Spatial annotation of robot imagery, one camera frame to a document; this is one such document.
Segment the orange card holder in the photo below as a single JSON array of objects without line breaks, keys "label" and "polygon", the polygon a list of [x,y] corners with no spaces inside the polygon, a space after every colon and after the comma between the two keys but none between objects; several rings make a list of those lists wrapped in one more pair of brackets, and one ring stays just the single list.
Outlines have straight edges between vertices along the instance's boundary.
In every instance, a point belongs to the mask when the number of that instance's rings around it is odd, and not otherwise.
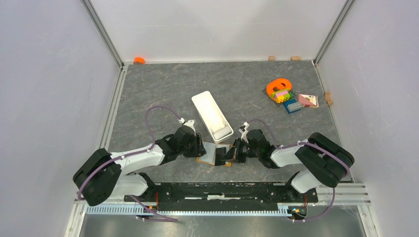
[{"label": "orange card holder", "polygon": [[[206,155],[202,156],[202,157],[197,157],[196,161],[199,163],[204,163],[204,164],[209,164],[209,165],[214,165],[215,162],[215,149],[219,148],[219,147],[226,147],[226,152],[228,152],[230,150],[230,148],[232,147],[231,144],[215,144],[215,143],[209,143],[209,142],[203,142],[205,150],[207,152]],[[224,167],[231,167],[232,162],[231,161],[226,161],[225,165],[223,165]]]}]

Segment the black credit card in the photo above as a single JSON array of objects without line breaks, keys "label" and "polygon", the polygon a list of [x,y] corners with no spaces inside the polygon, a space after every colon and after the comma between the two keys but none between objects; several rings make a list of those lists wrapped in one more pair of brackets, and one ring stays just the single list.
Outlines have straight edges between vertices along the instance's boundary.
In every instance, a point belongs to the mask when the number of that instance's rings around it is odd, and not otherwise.
[{"label": "black credit card", "polygon": [[219,147],[215,149],[215,166],[223,166],[225,165],[226,161],[222,159],[222,157],[226,154],[226,147]]}]

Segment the white rectangular tray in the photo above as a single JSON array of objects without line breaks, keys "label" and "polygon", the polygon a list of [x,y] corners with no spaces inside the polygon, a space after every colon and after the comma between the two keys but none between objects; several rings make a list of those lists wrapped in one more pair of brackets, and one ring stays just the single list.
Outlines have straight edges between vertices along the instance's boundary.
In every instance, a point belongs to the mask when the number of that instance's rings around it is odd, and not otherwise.
[{"label": "white rectangular tray", "polygon": [[209,91],[191,98],[198,114],[207,128],[212,140],[219,144],[230,138],[234,131]]}]

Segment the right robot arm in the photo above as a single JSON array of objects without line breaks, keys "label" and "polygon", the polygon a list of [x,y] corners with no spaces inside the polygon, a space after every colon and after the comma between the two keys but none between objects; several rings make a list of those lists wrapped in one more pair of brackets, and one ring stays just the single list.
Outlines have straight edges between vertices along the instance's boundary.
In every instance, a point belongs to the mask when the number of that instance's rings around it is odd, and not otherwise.
[{"label": "right robot arm", "polygon": [[275,147],[260,129],[244,132],[220,159],[245,163],[248,158],[258,159],[270,169],[304,165],[305,170],[295,174],[285,188],[291,201],[299,201],[307,191],[321,185],[335,188],[355,162],[351,153],[319,132],[295,144]]}]

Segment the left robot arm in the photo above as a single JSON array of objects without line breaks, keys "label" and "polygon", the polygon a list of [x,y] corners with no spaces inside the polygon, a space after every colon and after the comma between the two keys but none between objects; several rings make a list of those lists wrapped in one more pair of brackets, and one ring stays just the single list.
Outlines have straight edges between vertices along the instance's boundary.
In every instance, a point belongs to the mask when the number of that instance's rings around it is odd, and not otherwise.
[{"label": "left robot arm", "polygon": [[90,206],[97,206],[110,197],[127,195],[150,201],[155,196],[155,187],[147,175],[135,171],[172,162],[179,156],[196,158],[202,154],[201,135],[186,125],[148,147],[120,153],[100,148],[73,176],[79,189],[77,198]]}]

